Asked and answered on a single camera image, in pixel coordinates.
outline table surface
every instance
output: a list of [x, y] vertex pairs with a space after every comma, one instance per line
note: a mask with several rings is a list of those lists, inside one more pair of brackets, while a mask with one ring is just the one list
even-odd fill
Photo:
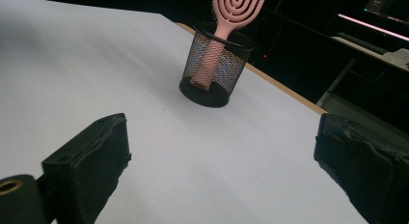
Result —
[[133, 158], [96, 223], [366, 223], [313, 159], [319, 113], [250, 70], [223, 108], [178, 89], [161, 14], [0, 0], [0, 178], [125, 113]]

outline pen holder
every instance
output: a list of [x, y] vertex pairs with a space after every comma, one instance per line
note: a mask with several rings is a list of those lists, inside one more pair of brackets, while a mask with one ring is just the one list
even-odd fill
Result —
[[225, 106], [255, 45], [236, 31], [227, 40], [217, 38], [211, 22], [199, 22], [195, 29], [180, 91], [200, 105]]

